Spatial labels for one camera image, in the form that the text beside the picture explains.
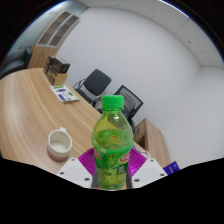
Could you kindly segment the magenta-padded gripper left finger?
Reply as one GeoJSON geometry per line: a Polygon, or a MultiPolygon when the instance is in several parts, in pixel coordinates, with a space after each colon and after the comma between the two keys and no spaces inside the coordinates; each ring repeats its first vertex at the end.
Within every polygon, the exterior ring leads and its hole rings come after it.
{"type": "Polygon", "coordinates": [[[87,150],[79,158],[70,158],[56,175],[84,188],[96,188],[94,149],[87,150]]]}

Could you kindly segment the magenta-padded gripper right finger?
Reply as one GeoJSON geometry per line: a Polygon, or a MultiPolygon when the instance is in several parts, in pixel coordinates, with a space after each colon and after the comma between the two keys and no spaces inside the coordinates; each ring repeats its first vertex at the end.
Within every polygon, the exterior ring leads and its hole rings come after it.
{"type": "Polygon", "coordinates": [[[147,159],[140,152],[131,149],[128,163],[128,187],[141,188],[166,176],[166,172],[153,159],[147,159]]]}

